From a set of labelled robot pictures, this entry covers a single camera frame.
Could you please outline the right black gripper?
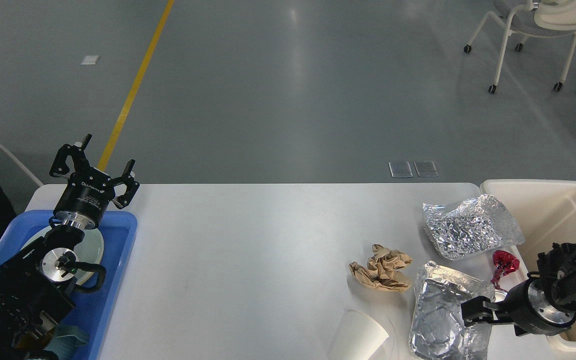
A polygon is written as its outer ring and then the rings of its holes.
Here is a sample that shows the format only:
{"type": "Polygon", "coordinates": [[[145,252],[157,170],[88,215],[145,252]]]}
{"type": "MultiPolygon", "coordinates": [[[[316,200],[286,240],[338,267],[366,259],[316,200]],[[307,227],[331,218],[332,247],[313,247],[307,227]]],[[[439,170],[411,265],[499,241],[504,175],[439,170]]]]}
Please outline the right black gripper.
{"type": "Polygon", "coordinates": [[[541,280],[532,278],[515,285],[504,301],[476,296],[461,304],[465,327],[477,324],[510,325],[517,337],[544,335],[554,337],[569,330],[576,322],[576,312],[562,311],[551,305],[541,288],[541,280]]]}

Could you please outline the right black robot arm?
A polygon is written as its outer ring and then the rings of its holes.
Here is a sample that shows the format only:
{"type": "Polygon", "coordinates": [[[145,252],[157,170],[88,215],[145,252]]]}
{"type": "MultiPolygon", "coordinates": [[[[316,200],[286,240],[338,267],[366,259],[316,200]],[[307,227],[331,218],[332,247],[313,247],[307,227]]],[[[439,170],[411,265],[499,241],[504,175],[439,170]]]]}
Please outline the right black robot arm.
{"type": "Polygon", "coordinates": [[[502,301],[478,296],[461,305],[464,326],[512,325],[517,337],[553,337],[576,322],[576,243],[554,243],[537,256],[537,271],[502,301]]]}

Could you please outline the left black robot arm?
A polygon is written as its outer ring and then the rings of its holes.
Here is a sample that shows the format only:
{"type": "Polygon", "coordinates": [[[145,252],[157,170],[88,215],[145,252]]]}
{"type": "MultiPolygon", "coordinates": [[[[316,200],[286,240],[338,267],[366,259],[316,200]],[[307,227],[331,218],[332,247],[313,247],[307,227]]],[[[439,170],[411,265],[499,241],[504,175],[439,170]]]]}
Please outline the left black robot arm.
{"type": "Polygon", "coordinates": [[[31,210],[12,221],[0,242],[0,360],[57,360],[47,345],[64,322],[90,335],[76,360],[101,352],[137,232],[125,207],[140,183],[133,159],[118,177],[92,166],[85,154],[91,137],[55,155],[50,176],[68,182],[46,233],[23,246],[34,231],[23,224],[41,215],[31,210]]]}

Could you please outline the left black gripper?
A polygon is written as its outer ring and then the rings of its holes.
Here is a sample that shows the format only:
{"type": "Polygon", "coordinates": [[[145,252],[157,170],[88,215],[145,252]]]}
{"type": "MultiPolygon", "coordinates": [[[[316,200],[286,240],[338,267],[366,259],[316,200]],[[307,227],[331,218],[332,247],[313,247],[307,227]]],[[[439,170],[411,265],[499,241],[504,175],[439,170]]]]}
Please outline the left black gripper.
{"type": "Polygon", "coordinates": [[[114,178],[91,167],[85,150],[92,137],[88,133],[82,141],[64,144],[49,170],[50,177],[68,179],[53,211],[55,218],[62,224],[66,221],[84,224],[85,230],[99,227],[110,202],[119,210],[128,207],[141,186],[133,173],[135,159],[126,162],[122,174],[114,178]],[[115,190],[118,186],[125,187],[122,194],[115,190]]]}

